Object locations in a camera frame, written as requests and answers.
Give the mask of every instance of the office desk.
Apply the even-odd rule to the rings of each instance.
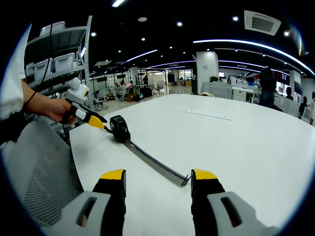
[[[229,115],[232,120],[181,110]],[[315,128],[256,104],[172,94],[106,115],[125,118],[131,139],[186,175],[192,168],[216,174],[256,210],[266,226],[282,227],[295,212],[313,173]],[[107,171],[126,169],[128,236],[192,236],[190,182],[179,187],[144,163],[113,135],[87,124],[70,132],[84,190]]]

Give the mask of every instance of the air conditioner vent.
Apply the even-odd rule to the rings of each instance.
[[[281,21],[253,11],[244,11],[245,29],[275,35]]]

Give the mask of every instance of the ceiling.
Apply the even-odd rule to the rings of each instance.
[[[303,8],[303,11],[296,10],[297,7]],[[102,1],[97,8],[98,10],[92,13],[91,25],[91,32],[95,32],[96,36],[90,37],[89,45],[89,69],[90,73],[95,71],[96,75],[103,74],[105,71],[122,72],[132,66],[147,68],[159,64],[194,60],[192,55],[196,55],[196,52],[210,49],[218,54],[219,60],[240,61],[263,66],[269,64],[271,68],[287,73],[294,69],[289,65],[291,64],[298,70],[302,70],[307,78],[313,78],[308,70],[295,61],[268,49],[231,42],[193,43],[195,40],[205,39],[238,39],[256,42],[286,52],[315,70],[312,60],[315,48],[312,44],[312,32],[307,26],[312,14],[308,14],[308,8],[302,2],[300,6],[289,6],[271,1],[257,4],[255,1],[230,3],[226,1],[191,3],[189,1],[184,3],[179,0],[125,0],[118,8],[113,8],[110,1],[107,3]],[[276,35],[246,30],[244,10],[259,12],[280,20],[281,25]],[[239,20],[233,21],[233,16],[238,16]],[[146,17],[147,21],[139,22],[140,17]],[[30,39],[38,36],[43,26],[51,24],[52,21],[61,20],[65,21],[66,27],[80,26],[86,25],[87,16],[54,16],[47,17],[45,20],[41,18],[40,21],[33,23]],[[182,27],[177,26],[178,21],[183,22]],[[284,36],[284,31],[289,31],[290,35]],[[298,33],[301,34],[303,42],[301,56],[299,56],[296,43]],[[125,62],[152,50],[157,51],[124,64],[117,64],[117,62]],[[109,60],[110,63],[100,68],[95,66],[98,61],[105,60]],[[236,67],[237,63],[219,62],[219,65]],[[195,62],[180,63],[179,66],[191,68],[195,66]],[[259,67],[250,65],[247,65],[247,68],[260,70]]]

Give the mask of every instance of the white sleeve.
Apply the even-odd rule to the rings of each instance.
[[[25,78],[24,54],[31,27],[21,37],[5,70],[0,88],[0,120],[9,118],[23,107],[21,79]]]

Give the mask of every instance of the person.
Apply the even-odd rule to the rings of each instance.
[[[314,119],[315,119],[315,92],[312,92],[312,100],[310,103],[310,110],[312,112],[310,124],[313,125]]]
[[[25,127],[24,113],[46,116],[60,122],[70,110],[65,99],[51,99],[34,92],[24,81],[24,54],[31,26],[19,41],[4,73],[0,90],[0,145],[3,150],[8,141],[16,141]]]
[[[133,81],[132,81],[132,80],[130,80],[130,82],[129,82],[129,83],[127,83],[127,88],[128,88],[128,87],[131,87],[131,86],[132,86],[132,84],[133,84]]]
[[[293,97],[291,96],[291,94],[292,94],[292,89],[290,88],[290,87],[287,87],[286,88],[286,94],[287,94],[287,96],[286,96],[286,98],[288,98],[288,99],[290,99],[290,100],[294,100],[293,99]]]
[[[148,82],[149,82],[148,76],[145,76],[142,81],[143,81],[143,83],[144,83],[145,85],[147,85]]]
[[[301,103],[300,108],[299,108],[299,119],[301,119],[301,117],[302,117],[302,115],[303,115],[303,113],[304,113],[304,110],[305,110],[305,108],[306,108],[307,106],[308,106],[308,105],[307,105],[307,97],[304,96],[304,97],[303,97],[303,102]]]
[[[260,74],[261,95],[259,98],[259,104],[261,106],[273,108],[276,82],[275,73],[269,68],[269,66],[265,66],[265,68],[261,70]]]

